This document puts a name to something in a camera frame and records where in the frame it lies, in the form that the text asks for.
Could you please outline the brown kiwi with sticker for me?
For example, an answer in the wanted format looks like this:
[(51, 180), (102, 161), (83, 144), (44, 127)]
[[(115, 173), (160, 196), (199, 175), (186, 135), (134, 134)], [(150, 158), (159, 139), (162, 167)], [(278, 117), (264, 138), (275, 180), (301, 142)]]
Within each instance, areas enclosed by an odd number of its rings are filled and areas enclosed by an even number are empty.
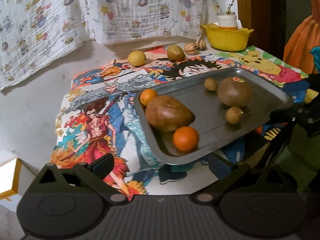
[(250, 103), (253, 92), (247, 81), (230, 76), (220, 82), (217, 96), (228, 107), (242, 108)]

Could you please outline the peach in yellow bowl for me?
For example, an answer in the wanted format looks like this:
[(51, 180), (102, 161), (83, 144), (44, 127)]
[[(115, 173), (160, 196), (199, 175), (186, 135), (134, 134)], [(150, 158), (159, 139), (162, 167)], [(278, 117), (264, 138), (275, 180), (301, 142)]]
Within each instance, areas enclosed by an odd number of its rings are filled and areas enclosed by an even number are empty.
[(218, 26), (216, 24), (214, 24), (214, 23), (208, 24), (208, 27), (209, 28), (218, 28)]

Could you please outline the white cartoon blanket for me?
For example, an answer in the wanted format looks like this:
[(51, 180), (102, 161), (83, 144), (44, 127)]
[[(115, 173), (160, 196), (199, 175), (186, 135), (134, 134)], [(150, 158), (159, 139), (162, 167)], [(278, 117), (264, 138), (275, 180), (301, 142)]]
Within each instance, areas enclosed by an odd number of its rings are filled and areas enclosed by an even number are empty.
[(89, 40), (86, 0), (1, 0), (1, 89)]
[(197, 39), (205, 0), (80, 0), (90, 39), (102, 45), (165, 37)]

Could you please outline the brown pear-shaped fruit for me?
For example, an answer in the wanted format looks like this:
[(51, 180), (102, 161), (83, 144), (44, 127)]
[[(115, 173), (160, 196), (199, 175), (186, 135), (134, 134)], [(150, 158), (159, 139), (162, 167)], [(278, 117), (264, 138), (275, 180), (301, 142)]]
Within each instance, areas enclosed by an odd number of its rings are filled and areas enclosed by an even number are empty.
[(195, 121), (194, 113), (177, 99), (161, 95), (152, 99), (146, 109), (145, 117), (152, 127), (172, 132)]

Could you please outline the metal baking tray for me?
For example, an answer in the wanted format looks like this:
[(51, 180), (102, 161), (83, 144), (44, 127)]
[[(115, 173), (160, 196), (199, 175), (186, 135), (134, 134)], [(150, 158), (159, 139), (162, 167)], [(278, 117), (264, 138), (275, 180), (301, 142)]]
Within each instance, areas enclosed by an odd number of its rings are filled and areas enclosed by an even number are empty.
[[(252, 100), (245, 107), (244, 116), (237, 125), (231, 125), (226, 121), (227, 106), (220, 101), (215, 92), (209, 92), (204, 87), (204, 81), (208, 77), (221, 82), (229, 76), (245, 80), (252, 90)], [(145, 107), (139, 101), (141, 92), (137, 92), (134, 104), (146, 141), (153, 155), (169, 165), (183, 165), (200, 159), (265, 124), (270, 120), (272, 111), (293, 105), (293, 98), (278, 86), (242, 68), (226, 68), (194, 75), (156, 85), (154, 90), (159, 95), (176, 98), (188, 107), (195, 114), (195, 121), (191, 123), (191, 127), (200, 135), (197, 149), (183, 154), (173, 145), (172, 132), (161, 132), (148, 124), (144, 114)]]

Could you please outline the yellow plastic bowl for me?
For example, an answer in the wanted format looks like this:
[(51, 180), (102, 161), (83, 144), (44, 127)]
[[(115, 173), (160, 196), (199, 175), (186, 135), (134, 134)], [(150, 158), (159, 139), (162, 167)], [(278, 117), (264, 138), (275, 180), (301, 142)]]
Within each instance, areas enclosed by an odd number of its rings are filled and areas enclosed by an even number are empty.
[(210, 27), (202, 24), (210, 45), (221, 51), (242, 51), (247, 47), (250, 34), (253, 29), (242, 28), (240, 30), (225, 30), (219, 27)]

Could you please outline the white cartoon blanket right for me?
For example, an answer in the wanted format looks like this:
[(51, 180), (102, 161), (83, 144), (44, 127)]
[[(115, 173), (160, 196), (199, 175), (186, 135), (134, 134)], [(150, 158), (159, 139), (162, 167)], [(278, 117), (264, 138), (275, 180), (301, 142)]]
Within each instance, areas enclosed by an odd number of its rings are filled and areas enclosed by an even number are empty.
[(165, 37), (197, 39), (205, 0), (80, 0), (90, 39), (102, 45)]

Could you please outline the striped melon fruit left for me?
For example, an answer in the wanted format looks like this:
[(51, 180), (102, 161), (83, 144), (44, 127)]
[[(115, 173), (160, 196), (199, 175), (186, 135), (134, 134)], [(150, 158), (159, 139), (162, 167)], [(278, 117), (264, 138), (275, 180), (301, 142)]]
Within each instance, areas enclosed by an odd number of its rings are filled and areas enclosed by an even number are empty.
[(197, 55), (199, 51), (198, 46), (195, 42), (186, 43), (183, 50), (187, 55)]

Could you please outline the small orange tangerine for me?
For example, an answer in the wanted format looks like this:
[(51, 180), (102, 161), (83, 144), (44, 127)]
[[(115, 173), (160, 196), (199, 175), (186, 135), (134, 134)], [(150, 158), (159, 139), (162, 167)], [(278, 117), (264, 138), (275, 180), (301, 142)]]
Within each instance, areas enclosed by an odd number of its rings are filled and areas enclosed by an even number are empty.
[(183, 126), (177, 129), (173, 136), (172, 142), (174, 146), (182, 152), (191, 152), (199, 143), (200, 136), (198, 131), (189, 126)]
[(158, 96), (157, 92), (154, 89), (148, 88), (142, 91), (140, 94), (139, 100), (143, 106), (147, 106), (148, 103)]

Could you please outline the yellow lemon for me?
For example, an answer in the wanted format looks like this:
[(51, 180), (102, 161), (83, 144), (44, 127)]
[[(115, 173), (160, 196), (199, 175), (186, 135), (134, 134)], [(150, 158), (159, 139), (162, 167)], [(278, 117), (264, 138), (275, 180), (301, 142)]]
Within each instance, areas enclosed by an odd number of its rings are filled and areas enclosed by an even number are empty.
[(129, 64), (131, 64), (134, 67), (139, 67), (144, 65), (146, 61), (146, 55), (141, 50), (134, 50), (131, 53), (129, 53), (127, 59)]

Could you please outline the small brown round fruit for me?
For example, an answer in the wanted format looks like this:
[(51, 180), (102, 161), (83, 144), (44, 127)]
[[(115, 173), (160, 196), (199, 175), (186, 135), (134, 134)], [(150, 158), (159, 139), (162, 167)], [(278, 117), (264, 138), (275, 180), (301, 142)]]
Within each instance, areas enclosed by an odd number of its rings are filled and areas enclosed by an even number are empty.
[(237, 124), (244, 112), (239, 107), (231, 107), (227, 110), (225, 117), (229, 124)]

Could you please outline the green-yellow oval fruit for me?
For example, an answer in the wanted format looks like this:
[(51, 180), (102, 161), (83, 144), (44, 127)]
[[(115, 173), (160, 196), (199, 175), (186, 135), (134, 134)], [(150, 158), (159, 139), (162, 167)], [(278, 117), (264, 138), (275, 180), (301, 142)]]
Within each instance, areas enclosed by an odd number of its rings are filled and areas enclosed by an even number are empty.
[(183, 61), (185, 53), (180, 46), (172, 44), (167, 48), (167, 57), (170, 61)]

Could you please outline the white cartoon blanket left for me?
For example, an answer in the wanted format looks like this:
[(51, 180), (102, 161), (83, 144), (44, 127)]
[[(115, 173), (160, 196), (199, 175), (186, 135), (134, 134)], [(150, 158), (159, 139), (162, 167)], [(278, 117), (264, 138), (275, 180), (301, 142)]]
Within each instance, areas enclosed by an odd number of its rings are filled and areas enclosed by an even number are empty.
[(1, 89), (89, 40), (86, 0), (1, 0)]

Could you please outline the yellow flower twig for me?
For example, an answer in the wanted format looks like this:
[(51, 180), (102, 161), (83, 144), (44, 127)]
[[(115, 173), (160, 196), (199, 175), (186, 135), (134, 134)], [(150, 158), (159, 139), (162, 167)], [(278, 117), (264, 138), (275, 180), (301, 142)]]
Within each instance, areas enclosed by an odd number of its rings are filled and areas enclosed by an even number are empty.
[(223, 15), (230, 15), (231, 13), (233, 13), (232, 6), (234, 5), (235, 0), (232, 0), (231, 3), (229, 3), (229, 5), (225, 11), (222, 10), (222, 8), (220, 7), (220, 5), (218, 4), (218, 2), (216, 0), (214, 0), (214, 2), (215, 2), (216, 9), (219, 13), (221, 13)]

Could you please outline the colourful anime poster mat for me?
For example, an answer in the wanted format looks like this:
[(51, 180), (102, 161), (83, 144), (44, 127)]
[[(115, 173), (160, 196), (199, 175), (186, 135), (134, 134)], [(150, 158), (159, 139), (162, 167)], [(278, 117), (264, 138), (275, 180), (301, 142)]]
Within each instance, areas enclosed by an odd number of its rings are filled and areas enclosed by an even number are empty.
[(131, 198), (135, 194), (185, 194), (217, 180), (208, 157), (171, 166), (159, 161), (146, 142), (134, 103), (136, 91), (229, 67), (250, 70), (281, 88), (295, 102), (303, 101), (306, 74), (256, 48), (239, 53), (203, 52), (182, 63), (170, 62), (163, 47), (146, 51), (147, 63), (134, 67), (114, 60), (74, 78), (56, 117), (57, 145), (51, 162), (71, 168), (114, 156), (114, 169), (105, 183)]

